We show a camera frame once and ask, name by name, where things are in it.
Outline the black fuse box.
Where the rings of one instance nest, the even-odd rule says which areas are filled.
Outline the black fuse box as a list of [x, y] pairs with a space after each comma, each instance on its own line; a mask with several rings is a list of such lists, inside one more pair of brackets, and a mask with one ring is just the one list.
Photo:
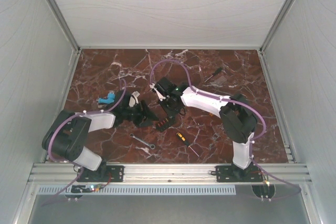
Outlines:
[[168, 116], [168, 117], [162, 119], [161, 121], [157, 122], [157, 124], [155, 125], [155, 128], [159, 132], [164, 132], [165, 130], [167, 130], [168, 128], [170, 128], [174, 124], [175, 124], [175, 117], [169, 117]]

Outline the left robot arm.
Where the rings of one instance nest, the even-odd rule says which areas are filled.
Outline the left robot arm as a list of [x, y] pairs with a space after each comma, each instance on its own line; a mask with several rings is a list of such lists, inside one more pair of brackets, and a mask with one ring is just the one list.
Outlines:
[[136, 127], [149, 127], [159, 118], [150, 110], [144, 100], [138, 100], [138, 92], [118, 91], [113, 102], [100, 102], [99, 111], [75, 113], [62, 110], [42, 141], [42, 148], [50, 158], [59, 156], [83, 167], [78, 181], [104, 181], [109, 170], [106, 161], [85, 147], [90, 132], [116, 128], [124, 121]]

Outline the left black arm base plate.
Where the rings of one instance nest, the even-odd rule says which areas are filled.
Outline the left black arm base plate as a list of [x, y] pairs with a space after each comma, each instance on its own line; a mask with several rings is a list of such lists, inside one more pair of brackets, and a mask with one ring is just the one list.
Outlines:
[[99, 168], [97, 171], [84, 169], [82, 175], [76, 180], [83, 183], [113, 183], [123, 182], [125, 167], [122, 165], [107, 165], [106, 167]]

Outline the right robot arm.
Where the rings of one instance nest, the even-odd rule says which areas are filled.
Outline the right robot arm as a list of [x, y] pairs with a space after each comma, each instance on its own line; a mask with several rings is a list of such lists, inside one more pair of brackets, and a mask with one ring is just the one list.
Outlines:
[[156, 93], [159, 105], [170, 118], [185, 107], [200, 109], [220, 118], [227, 137], [233, 141], [233, 162], [229, 174], [238, 181], [249, 177], [253, 166], [250, 159], [251, 142], [257, 118], [246, 107], [245, 96], [221, 96], [187, 83], [177, 86], [165, 77], [150, 84], [150, 88]]

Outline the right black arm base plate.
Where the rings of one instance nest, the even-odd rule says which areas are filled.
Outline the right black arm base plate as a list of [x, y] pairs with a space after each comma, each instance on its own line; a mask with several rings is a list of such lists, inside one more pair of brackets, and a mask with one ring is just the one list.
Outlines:
[[255, 165], [250, 164], [246, 169], [241, 169], [234, 164], [218, 165], [211, 175], [220, 183], [261, 183], [264, 181], [262, 171]]

